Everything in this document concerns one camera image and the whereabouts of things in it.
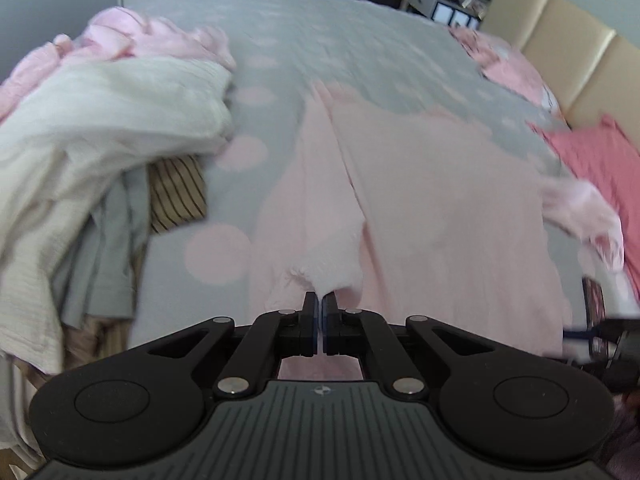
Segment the gray polka dot bed sheet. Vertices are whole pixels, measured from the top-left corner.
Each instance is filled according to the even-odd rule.
[[[567,172],[527,122],[566,125],[485,80],[445,27],[420,16],[359,0],[144,0],[132,8],[185,30],[222,28],[238,68],[228,94],[234,141],[203,160],[208,218],[151,240],[130,346],[213,316],[252,321],[255,221],[292,159],[313,81],[347,83],[398,113],[445,107],[484,125],[496,145],[538,171]],[[574,328],[586,325],[585,274],[601,283],[608,315],[638,316],[623,273],[611,274],[590,247],[545,227]]]

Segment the metal pin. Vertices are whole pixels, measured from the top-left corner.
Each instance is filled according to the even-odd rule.
[[[218,381],[218,389],[226,394],[241,394],[249,388],[249,381],[242,377],[225,377]]]
[[[394,381],[394,390],[401,394],[419,394],[424,389],[424,383],[413,377],[403,377]]]

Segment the beige leather upholstery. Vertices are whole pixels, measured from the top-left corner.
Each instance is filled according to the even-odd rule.
[[[611,114],[640,149],[640,48],[617,36],[566,114],[572,127],[596,124]]]
[[[566,0],[549,0],[522,53],[568,110],[615,31]]]
[[[492,0],[481,30],[522,49],[548,0]]]

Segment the nightstand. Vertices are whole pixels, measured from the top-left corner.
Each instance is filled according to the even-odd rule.
[[[478,29],[480,18],[471,9],[465,9],[449,0],[402,0],[400,10],[417,12],[444,25]]]

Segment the headboard panel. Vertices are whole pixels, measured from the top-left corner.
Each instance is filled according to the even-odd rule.
[[[595,124],[611,114],[640,150],[640,49],[615,37],[566,114],[572,126]]]
[[[522,53],[568,110],[616,32],[566,0],[549,0]]]
[[[523,52],[571,126],[609,113],[640,150],[640,49],[615,30],[566,0],[493,0],[482,31]]]
[[[522,50],[549,0],[492,0],[482,31]]]

